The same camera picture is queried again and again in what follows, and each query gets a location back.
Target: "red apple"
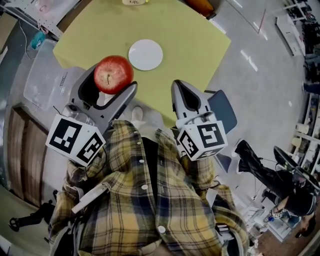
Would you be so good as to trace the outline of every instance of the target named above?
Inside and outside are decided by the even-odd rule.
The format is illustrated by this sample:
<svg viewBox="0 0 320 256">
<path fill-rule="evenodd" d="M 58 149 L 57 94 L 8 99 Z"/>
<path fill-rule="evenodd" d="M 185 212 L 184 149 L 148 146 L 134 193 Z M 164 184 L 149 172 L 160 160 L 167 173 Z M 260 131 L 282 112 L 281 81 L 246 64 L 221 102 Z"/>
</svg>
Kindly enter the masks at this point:
<svg viewBox="0 0 320 256">
<path fill-rule="evenodd" d="M 134 70 L 130 62 L 118 55 L 101 60 L 94 70 L 94 82 L 105 94 L 116 94 L 134 79 Z"/>
</svg>

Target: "yellow table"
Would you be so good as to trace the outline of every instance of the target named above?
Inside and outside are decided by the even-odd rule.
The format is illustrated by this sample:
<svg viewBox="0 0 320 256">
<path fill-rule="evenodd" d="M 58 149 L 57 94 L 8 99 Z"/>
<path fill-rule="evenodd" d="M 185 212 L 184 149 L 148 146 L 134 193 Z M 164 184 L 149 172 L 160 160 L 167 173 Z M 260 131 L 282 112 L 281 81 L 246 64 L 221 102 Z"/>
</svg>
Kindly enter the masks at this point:
<svg viewBox="0 0 320 256">
<path fill-rule="evenodd" d="M 171 84 L 184 80 L 204 91 L 230 40 L 200 14 L 178 0 L 150 0 L 139 6 L 121 0 L 93 0 L 67 28 L 54 55 L 64 68 L 89 69 L 108 55 L 128 58 L 131 45 L 156 41 L 163 61 L 156 69 L 134 69 L 136 99 L 159 111 L 174 125 Z"/>
</svg>

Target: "white plate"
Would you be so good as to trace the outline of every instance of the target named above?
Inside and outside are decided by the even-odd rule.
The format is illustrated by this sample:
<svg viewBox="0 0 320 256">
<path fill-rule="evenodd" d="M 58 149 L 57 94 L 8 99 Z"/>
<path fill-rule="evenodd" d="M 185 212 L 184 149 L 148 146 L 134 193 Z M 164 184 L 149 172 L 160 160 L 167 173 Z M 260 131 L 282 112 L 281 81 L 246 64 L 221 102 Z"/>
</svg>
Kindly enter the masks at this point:
<svg viewBox="0 0 320 256">
<path fill-rule="evenodd" d="M 129 50 L 129 61 L 138 70 L 153 70 L 160 65 L 164 54 L 158 43 L 150 39 L 136 41 Z"/>
</svg>

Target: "pink object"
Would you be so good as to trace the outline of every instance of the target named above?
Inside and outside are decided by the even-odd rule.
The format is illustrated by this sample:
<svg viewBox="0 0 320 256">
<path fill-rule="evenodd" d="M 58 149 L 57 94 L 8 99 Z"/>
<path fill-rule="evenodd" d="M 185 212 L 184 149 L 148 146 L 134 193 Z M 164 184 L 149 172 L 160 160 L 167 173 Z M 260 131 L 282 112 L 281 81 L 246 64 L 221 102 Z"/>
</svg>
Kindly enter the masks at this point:
<svg viewBox="0 0 320 256">
<path fill-rule="evenodd" d="M 50 10 L 51 2 L 52 0 L 36 0 L 35 7 L 39 10 L 39 12 L 45 14 Z"/>
</svg>

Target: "yellow plaid shirt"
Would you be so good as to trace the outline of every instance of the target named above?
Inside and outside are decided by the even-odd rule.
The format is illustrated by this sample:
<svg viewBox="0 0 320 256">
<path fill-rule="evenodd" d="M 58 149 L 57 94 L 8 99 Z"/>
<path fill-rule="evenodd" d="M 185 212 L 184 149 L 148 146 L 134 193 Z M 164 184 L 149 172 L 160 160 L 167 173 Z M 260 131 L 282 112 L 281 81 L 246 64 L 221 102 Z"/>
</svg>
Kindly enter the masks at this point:
<svg viewBox="0 0 320 256">
<path fill-rule="evenodd" d="M 128 121 L 114 121 L 110 139 L 86 169 L 70 160 L 62 192 L 49 225 L 53 243 L 73 217 L 78 193 L 86 193 L 100 182 L 108 192 L 84 210 L 88 215 L 81 236 L 79 254 L 149 255 L 165 244 L 175 255 L 226 255 L 215 232 L 223 223 L 241 237 L 248 248 L 246 225 L 235 209 L 231 191 L 214 181 L 211 158 L 191 162 L 180 158 L 175 142 L 161 130 L 158 140 L 157 170 L 149 170 L 142 137 Z M 157 172 L 157 205 L 149 172 Z M 206 200 L 207 190 L 217 191 L 213 207 Z M 165 228 L 160 233 L 159 226 Z"/>
</svg>

